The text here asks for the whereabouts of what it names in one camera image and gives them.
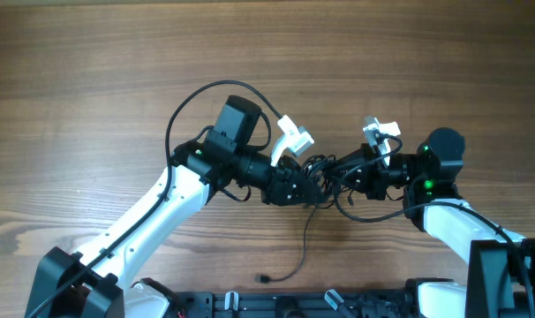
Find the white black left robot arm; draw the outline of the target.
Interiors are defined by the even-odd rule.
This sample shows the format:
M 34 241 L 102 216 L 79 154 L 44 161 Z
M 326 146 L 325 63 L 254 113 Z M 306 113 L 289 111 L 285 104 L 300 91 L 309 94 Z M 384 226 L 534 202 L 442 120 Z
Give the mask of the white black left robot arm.
M 212 126 L 167 149 L 166 167 L 153 187 L 104 233 L 68 254 L 55 247 L 42 257 L 26 306 L 28 317 L 165 317 L 182 314 L 171 291 L 140 269 L 186 219 L 226 186 L 255 187 L 279 206 L 320 201 L 318 187 L 296 157 L 314 140 L 288 116 L 270 155 L 250 142 L 261 108 L 231 95 Z

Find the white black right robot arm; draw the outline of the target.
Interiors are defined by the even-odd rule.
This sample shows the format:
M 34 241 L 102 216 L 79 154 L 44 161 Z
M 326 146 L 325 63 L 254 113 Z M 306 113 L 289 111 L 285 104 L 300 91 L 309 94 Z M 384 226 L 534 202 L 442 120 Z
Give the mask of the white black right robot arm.
M 382 200 L 403 189 L 405 216 L 468 266 L 467 283 L 415 278 L 410 313 L 419 317 L 535 317 L 535 238 L 506 230 L 458 192 L 465 139 L 451 128 L 430 133 L 414 154 L 388 149 L 397 136 L 369 129 L 368 142 L 325 171 L 333 195 L 344 187 Z

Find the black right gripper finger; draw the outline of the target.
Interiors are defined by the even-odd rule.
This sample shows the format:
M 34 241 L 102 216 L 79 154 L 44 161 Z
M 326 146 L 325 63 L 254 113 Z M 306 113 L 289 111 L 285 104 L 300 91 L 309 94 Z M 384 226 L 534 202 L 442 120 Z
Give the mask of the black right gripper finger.
M 351 169 L 365 161 L 365 150 L 359 148 L 352 153 L 338 159 L 335 162 L 334 170 Z
M 327 192 L 362 192 L 368 163 L 333 163 L 327 167 Z

